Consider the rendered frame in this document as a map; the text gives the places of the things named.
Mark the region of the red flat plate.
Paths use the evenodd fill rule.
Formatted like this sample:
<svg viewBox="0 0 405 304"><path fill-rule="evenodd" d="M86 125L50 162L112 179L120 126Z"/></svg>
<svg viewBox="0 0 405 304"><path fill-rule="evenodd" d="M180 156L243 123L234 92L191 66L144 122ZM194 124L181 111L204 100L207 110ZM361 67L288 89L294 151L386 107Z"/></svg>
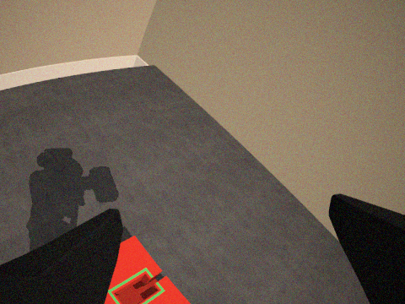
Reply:
<svg viewBox="0 0 405 304"><path fill-rule="evenodd" d="M136 236L121 242L118 253L105 304L190 304L168 276L155 279L162 269Z"/></svg>

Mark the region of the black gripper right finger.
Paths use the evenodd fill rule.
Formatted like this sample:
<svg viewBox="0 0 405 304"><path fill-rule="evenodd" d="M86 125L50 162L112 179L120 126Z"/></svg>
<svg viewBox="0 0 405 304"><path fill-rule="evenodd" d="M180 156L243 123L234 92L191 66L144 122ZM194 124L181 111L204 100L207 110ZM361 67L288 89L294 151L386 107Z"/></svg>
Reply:
<svg viewBox="0 0 405 304"><path fill-rule="evenodd" d="M405 215L341 193L328 216L370 304L405 304Z"/></svg>

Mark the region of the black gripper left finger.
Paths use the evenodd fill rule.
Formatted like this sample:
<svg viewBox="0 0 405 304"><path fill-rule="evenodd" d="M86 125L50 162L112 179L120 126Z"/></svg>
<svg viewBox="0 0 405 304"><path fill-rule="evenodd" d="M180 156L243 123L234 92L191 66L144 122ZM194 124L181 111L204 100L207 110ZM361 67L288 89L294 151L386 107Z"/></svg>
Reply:
<svg viewBox="0 0 405 304"><path fill-rule="evenodd" d="M108 209L0 264L0 304L105 304L122 230L119 210Z"/></svg>

